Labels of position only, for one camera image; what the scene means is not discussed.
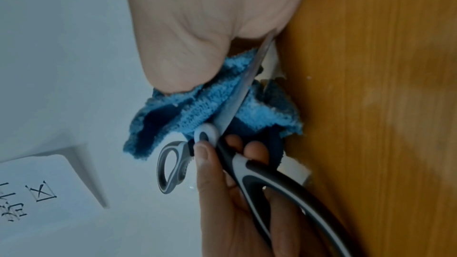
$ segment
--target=hand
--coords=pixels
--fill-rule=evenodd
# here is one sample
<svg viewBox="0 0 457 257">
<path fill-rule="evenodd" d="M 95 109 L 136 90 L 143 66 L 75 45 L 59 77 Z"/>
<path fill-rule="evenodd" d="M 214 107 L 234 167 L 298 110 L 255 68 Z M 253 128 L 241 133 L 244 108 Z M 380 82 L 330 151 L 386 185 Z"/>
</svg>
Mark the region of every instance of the hand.
<svg viewBox="0 0 457 257">
<path fill-rule="evenodd" d="M 267 148 L 251 142 L 243 149 L 240 137 L 226 137 L 229 146 L 247 158 L 268 163 Z M 306 251 L 303 214 L 282 195 L 266 190 L 270 202 L 272 250 L 262 239 L 249 207 L 233 179 L 224 173 L 214 148 L 205 141 L 194 147 L 201 208 L 202 253 L 205 257 L 296 257 Z"/>
<path fill-rule="evenodd" d="M 232 40 L 280 32 L 300 0 L 129 0 L 148 81 L 166 93 L 211 80 Z"/>
</svg>

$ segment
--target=black and gray scissors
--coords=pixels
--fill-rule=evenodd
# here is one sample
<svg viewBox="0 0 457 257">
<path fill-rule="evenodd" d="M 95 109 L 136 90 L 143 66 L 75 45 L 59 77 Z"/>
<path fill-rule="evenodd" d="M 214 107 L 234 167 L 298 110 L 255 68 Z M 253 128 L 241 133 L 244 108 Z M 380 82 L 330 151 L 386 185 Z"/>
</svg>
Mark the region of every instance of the black and gray scissors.
<svg viewBox="0 0 457 257">
<path fill-rule="evenodd" d="M 270 246 L 270 205 L 263 193 L 264 187 L 276 190 L 299 206 L 328 236 L 341 256 L 360 256 L 355 243 L 336 217 L 304 187 L 267 165 L 247 159 L 230 148 L 225 139 L 221 138 L 246 97 L 274 36 L 274 31 L 267 35 L 230 98 L 211 122 L 206 122 L 195 130 L 194 140 L 207 140 L 216 148 L 222 167 L 243 192 L 256 228 Z M 166 179 L 165 162 L 170 152 L 176 154 L 177 162 Z M 170 193 L 184 180 L 191 159 L 191 150 L 187 142 L 171 142 L 162 149 L 157 165 L 157 179 L 162 193 Z"/>
</svg>

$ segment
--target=blue cloth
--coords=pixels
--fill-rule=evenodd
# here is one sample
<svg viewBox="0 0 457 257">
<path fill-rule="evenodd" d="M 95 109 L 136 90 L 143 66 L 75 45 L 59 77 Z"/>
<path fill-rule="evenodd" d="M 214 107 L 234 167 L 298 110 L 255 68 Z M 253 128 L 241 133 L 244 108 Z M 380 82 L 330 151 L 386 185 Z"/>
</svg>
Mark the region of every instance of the blue cloth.
<svg viewBox="0 0 457 257">
<path fill-rule="evenodd" d="M 241 73 L 255 50 L 226 58 L 220 72 L 210 82 L 190 92 L 164 95 L 154 90 L 136 114 L 124 151 L 146 160 L 170 132 L 180 132 L 190 140 L 194 130 L 213 116 L 240 81 Z M 270 149 L 270 163 L 277 167 L 283 154 L 282 138 L 301 134 L 302 123 L 293 102 L 274 81 L 264 88 L 254 81 L 227 133 L 243 141 L 262 141 Z"/>
</svg>

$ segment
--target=wood grain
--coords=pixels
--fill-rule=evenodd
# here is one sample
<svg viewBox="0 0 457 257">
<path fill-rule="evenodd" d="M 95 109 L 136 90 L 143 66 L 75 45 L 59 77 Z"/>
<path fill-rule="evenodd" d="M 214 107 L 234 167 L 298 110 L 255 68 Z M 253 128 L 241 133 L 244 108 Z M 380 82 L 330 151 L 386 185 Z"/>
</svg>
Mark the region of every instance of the wood grain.
<svg viewBox="0 0 457 257">
<path fill-rule="evenodd" d="M 303 0 L 287 153 L 369 256 L 457 256 L 457 0 Z"/>
</svg>

